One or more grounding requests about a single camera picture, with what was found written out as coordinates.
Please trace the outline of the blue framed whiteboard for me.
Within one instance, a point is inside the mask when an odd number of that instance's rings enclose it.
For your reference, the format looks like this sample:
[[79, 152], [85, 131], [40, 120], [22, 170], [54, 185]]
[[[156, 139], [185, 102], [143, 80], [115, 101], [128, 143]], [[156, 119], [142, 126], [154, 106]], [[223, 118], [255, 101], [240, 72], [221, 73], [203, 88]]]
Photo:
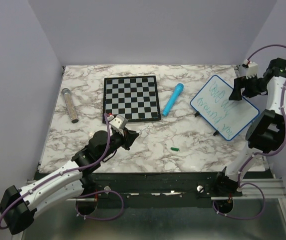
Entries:
[[227, 141], [234, 139], [260, 114], [245, 98], [229, 100], [232, 91], [226, 81], [214, 75], [190, 101], [191, 107]]

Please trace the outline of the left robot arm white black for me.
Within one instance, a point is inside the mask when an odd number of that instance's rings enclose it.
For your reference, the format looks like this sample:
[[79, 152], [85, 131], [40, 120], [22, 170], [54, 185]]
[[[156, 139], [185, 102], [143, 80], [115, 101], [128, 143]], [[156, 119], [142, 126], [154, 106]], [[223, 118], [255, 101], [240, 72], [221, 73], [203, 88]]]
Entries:
[[0, 201], [0, 230], [12, 235], [28, 228], [36, 218], [57, 202], [93, 194], [94, 186], [85, 180], [100, 167], [101, 162], [119, 148], [130, 150], [139, 133], [125, 128], [100, 130], [65, 165], [29, 185], [8, 187]]

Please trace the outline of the green marker cap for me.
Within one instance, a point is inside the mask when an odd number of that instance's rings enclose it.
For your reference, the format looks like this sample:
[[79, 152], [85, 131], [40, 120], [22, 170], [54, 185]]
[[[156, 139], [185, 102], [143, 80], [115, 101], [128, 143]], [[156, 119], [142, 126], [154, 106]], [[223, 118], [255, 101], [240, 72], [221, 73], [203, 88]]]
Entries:
[[175, 147], [171, 147], [170, 148], [172, 151], [176, 151], [176, 152], [178, 152], [180, 149], [179, 148], [175, 148]]

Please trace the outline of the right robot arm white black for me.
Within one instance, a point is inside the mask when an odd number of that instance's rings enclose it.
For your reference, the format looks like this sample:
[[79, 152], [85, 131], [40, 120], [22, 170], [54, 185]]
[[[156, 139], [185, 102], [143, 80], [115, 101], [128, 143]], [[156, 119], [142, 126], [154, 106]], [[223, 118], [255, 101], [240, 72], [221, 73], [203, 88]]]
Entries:
[[270, 61], [262, 77], [257, 76], [257, 64], [246, 60], [246, 75], [234, 80], [229, 97], [240, 101], [266, 93], [266, 109], [253, 121], [246, 133], [246, 144], [238, 157], [216, 176], [212, 184], [215, 194], [224, 196], [240, 189], [240, 182], [261, 156], [276, 152], [286, 141], [286, 60]]

